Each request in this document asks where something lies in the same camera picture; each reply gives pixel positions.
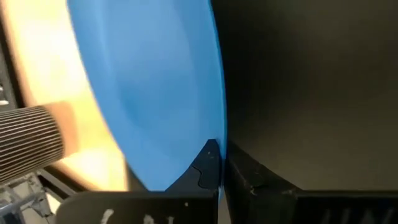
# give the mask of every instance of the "metal rack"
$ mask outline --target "metal rack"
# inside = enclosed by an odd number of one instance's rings
[[[54,223],[46,191],[36,174],[29,174],[0,187],[0,223],[30,224]]]

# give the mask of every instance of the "blue plastic plate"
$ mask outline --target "blue plastic plate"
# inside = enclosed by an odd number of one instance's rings
[[[226,152],[224,78],[208,0],[70,0],[80,54],[131,169],[165,190],[207,139]]]

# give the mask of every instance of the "black surface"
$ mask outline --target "black surface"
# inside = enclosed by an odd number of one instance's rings
[[[212,3],[230,139],[302,189],[398,189],[398,1]]]
[[[293,223],[398,222],[397,192],[302,192]]]
[[[171,224],[169,217],[172,224],[211,224],[217,222],[217,204],[211,192],[86,192],[60,206],[56,223],[98,224],[112,210],[107,224]]]
[[[290,223],[299,190],[231,142],[224,188],[232,224]]]

